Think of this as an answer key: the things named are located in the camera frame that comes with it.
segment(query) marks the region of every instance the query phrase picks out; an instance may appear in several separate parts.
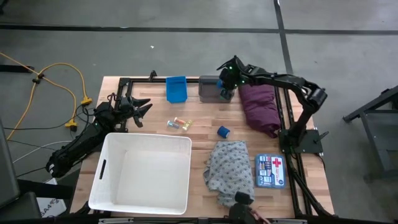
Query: gray floor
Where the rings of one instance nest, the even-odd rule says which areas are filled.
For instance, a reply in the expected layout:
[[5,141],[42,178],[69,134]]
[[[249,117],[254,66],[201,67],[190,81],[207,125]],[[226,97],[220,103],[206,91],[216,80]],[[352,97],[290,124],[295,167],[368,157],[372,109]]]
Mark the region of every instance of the gray floor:
[[[398,2],[394,0],[280,0],[286,29],[397,30]],[[0,22],[134,26],[277,29],[271,0],[140,0],[140,1],[17,1],[6,8]],[[398,184],[365,184],[362,176],[379,166],[360,121],[341,118],[385,88],[398,84],[396,35],[288,35],[294,73],[324,86],[329,95],[314,116],[323,140],[326,174],[335,212],[341,217],[391,221],[397,219]],[[41,69],[68,62],[84,74],[87,93],[97,100],[105,75],[217,75],[215,68],[232,55],[270,71],[285,72],[279,34],[223,34],[179,32],[48,32],[0,30],[0,50]],[[0,63],[11,63],[0,58]],[[0,74],[0,116],[13,127],[29,100],[33,75]],[[79,76],[54,68],[47,77],[82,98]],[[70,95],[41,83],[21,128],[54,126],[72,113]],[[71,140],[65,128],[19,131],[13,138],[35,145]],[[34,147],[10,142],[12,158]],[[41,149],[15,163],[18,174],[43,167],[51,154]],[[38,171],[26,179],[45,181]]]

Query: wooden table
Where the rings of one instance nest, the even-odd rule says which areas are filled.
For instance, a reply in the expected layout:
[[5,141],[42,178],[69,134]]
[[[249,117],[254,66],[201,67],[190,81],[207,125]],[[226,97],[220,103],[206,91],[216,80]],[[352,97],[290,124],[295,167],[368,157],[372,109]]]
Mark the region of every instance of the wooden table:
[[[104,77],[97,104],[107,101],[106,97],[117,91],[119,78]],[[196,83],[188,84],[188,100],[186,103],[181,104],[170,104],[166,100],[164,83],[135,83],[132,92],[135,98],[150,98],[150,102],[154,105],[142,120],[143,128],[137,128],[131,119],[127,122],[127,128],[130,132],[186,136],[192,140],[188,205],[187,211],[181,217],[223,217],[228,214],[226,207],[217,204],[217,192],[209,192],[203,180],[203,170],[211,151],[217,141],[224,140],[217,135],[217,130],[221,125],[231,130],[228,137],[229,141],[246,141],[252,167],[254,167],[254,158],[257,154],[281,154],[278,139],[271,139],[266,134],[254,131],[246,125],[237,91],[229,104],[200,103],[198,84]],[[280,92],[283,104],[283,91]],[[294,117],[297,119],[302,107],[292,92],[290,92],[290,99]],[[174,119],[174,117],[184,120],[192,119],[194,122],[193,126],[187,132],[181,129],[167,128],[166,122]],[[307,126],[308,129],[313,128],[312,119]],[[88,201],[99,156],[100,154],[97,152],[83,161],[71,212],[77,211]],[[324,208],[333,213],[328,183],[321,160],[312,154],[302,154],[302,159],[309,189]],[[300,208],[304,211],[302,193],[297,184],[296,186]],[[264,217],[294,217],[289,183],[286,183],[286,187],[282,190],[256,187],[255,196],[252,207],[263,214]],[[130,217],[153,216],[135,213],[113,213],[113,215]]]

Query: red cross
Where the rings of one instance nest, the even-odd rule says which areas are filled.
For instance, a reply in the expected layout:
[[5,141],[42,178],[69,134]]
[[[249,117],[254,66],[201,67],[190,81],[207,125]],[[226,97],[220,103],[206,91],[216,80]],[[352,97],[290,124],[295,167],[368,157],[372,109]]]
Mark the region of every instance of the red cross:
[[278,159],[275,159],[275,160],[274,160],[272,163],[275,165],[275,167],[276,167],[276,168],[278,168],[278,167],[279,167],[279,165],[281,165],[281,164],[282,164],[281,162],[279,162],[279,160],[278,160]]

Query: small bottle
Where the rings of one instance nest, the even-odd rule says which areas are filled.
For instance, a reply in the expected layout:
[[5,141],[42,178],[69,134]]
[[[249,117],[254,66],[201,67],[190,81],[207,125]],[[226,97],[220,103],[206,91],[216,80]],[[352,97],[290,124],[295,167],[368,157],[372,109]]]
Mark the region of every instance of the small bottle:
[[181,119],[178,119],[177,117],[174,118],[174,122],[177,122],[177,123],[182,124],[182,125],[184,125],[186,123],[185,121],[183,121]]
[[188,129],[189,129],[189,127],[192,125],[192,123],[193,123],[192,120],[189,120],[189,121],[185,122],[184,126],[182,126],[182,129],[183,129],[184,131],[188,131]]
[[180,126],[176,123],[174,123],[173,121],[168,121],[167,122],[167,126],[178,129]]

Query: purple fabric bag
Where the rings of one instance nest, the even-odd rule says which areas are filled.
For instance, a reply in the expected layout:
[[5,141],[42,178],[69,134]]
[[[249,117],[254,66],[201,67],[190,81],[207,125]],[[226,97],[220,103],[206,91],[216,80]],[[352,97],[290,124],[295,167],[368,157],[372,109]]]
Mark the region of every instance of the purple fabric bag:
[[274,103],[275,88],[270,85],[243,85],[239,87],[239,95],[247,124],[256,131],[276,138],[278,135],[275,131],[280,129],[280,119]]

